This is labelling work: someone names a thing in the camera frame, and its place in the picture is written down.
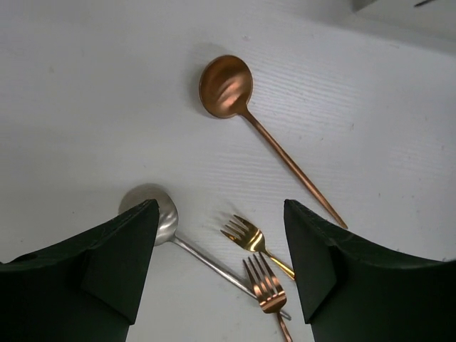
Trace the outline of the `copper fork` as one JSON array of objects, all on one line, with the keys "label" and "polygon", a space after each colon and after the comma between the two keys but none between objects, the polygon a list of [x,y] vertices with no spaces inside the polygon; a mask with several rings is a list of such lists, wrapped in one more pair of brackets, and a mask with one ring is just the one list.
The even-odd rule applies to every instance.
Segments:
[{"label": "copper fork", "polygon": [[287,303],[287,296],[279,279],[261,253],[243,259],[242,263],[260,308],[265,314],[276,316],[284,340],[292,342],[293,338],[281,315],[281,310]]}]

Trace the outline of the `copper spoon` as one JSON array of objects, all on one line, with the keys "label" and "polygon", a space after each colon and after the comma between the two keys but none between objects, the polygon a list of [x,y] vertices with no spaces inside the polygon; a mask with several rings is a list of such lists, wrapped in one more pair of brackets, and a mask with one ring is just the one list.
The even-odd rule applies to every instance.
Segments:
[{"label": "copper spoon", "polygon": [[239,57],[223,55],[209,62],[204,68],[199,80],[199,99],[204,109],[216,118],[227,119],[240,115],[247,120],[340,227],[347,229],[348,225],[317,186],[251,114],[248,103],[253,89],[254,79],[248,65]]}]

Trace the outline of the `silver spoon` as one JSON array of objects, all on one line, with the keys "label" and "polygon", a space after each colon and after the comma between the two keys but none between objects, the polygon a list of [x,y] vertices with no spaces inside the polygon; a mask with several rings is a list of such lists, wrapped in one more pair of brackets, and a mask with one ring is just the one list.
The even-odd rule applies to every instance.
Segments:
[{"label": "silver spoon", "polygon": [[256,299],[252,288],[248,287],[247,282],[240,276],[177,236],[176,231],[179,223],[179,214],[175,203],[163,187],[146,183],[132,188],[122,198],[118,213],[124,213],[145,200],[156,200],[159,206],[160,217],[155,238],[155,247],[163,245],[166,242],[171,242],[181,247],[229,283],[235,285],[253,299]]}]

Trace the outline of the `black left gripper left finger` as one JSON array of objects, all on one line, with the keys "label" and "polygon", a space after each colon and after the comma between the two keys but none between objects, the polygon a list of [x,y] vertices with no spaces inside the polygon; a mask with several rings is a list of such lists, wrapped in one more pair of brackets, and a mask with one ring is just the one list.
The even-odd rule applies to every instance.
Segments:
[{"label": "black left gripper left finger", "polygon": [[3,341],[125,341],[155,245],[158,203],[1,265]]}]

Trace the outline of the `gold fork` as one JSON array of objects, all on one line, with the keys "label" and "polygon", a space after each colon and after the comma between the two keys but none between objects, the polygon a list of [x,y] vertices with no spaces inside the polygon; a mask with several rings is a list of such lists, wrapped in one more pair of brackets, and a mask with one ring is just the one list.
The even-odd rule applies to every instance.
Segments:
[{"label": "gold fork", "polygon": [[273,255],[266,247],[264,233],[247,219],[233,214],[233,218],[224,225],[220,232],[229,240],[248,252],[259,252],[269,257],[289,278],[295,280],[291,266]]}]

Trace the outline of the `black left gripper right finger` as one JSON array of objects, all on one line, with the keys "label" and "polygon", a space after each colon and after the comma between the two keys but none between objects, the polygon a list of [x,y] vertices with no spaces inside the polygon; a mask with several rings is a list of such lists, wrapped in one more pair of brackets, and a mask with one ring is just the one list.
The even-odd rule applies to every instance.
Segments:
[{"label": "black left gripper right finger", "polygon": [[388,249],[288,199],[284,226],[316,341],[453,341],[455,263]]}]

